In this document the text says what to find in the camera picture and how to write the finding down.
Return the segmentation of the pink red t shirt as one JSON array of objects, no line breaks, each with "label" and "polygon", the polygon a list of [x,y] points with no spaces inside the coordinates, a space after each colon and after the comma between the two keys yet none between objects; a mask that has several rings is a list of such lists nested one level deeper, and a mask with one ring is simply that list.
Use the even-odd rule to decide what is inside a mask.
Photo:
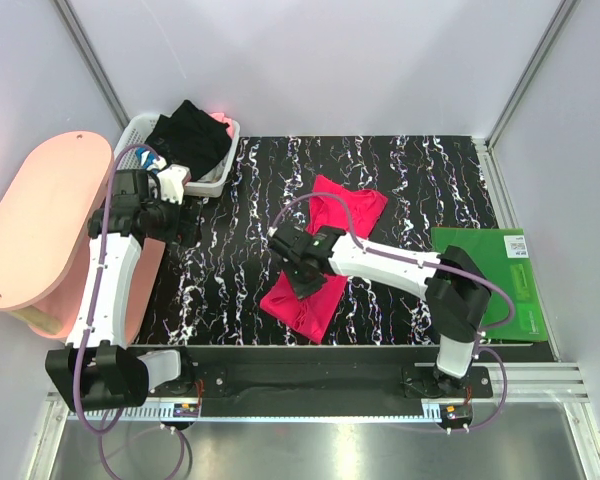
[{"label": "pink red t shirt", "polygon": [[309,198],[306,228],[278,225],[269,248],[281,260],[281,273],[260,301],[264,312],[307,339],[320,343],[337,310],[347,278],[331,266],[339,241],[371,234],[388,199],[373,189],[350,191],[323,175]]}]

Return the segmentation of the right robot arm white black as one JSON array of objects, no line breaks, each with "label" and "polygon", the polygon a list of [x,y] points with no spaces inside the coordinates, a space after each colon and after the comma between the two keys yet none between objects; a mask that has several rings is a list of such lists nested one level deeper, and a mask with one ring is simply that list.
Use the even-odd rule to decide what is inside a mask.
[{"label": "right robot arm white black", "polygon": [[426,303],[440,337],[432,377],[437,390],[456,396],[470,383],[478,329],[491,293],[461,248],[413,252],[358,240],[336,227],[311,234],[298,227],[270,230],[269,249],[280,259],[278,284],[263,307],[304,336],[320,341],[350,277],[406,292]]}]

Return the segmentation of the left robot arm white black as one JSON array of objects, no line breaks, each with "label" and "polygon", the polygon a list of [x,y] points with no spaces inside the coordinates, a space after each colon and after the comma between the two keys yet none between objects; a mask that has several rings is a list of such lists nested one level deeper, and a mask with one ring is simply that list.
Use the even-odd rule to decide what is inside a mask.
[{"label": "left robot arm white black", "polygon": [[45,369],[73,412],[138,407],[163,385],[176,396],[195,386],[196,372],[175,350],[137,355],[126,336],[132,279],[147,240],[180,237],[188,168],[159,173],[119,170],[87,223],[89,269],[76,322],[65,346],[48,352]]}]

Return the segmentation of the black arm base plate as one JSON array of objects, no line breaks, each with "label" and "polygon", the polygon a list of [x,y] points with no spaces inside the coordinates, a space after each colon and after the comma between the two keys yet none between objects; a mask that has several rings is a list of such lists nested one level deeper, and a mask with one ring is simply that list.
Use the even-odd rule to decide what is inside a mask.
[{"label": "black arm base plate", "polygon": [[501,376],[483,353],[468,385],[444,393],[433,382],[435,346],[184,346],[182,376],[153,390],[155,397],[229,405],[348,405],[395,409],[408,401],[494,400]]}]

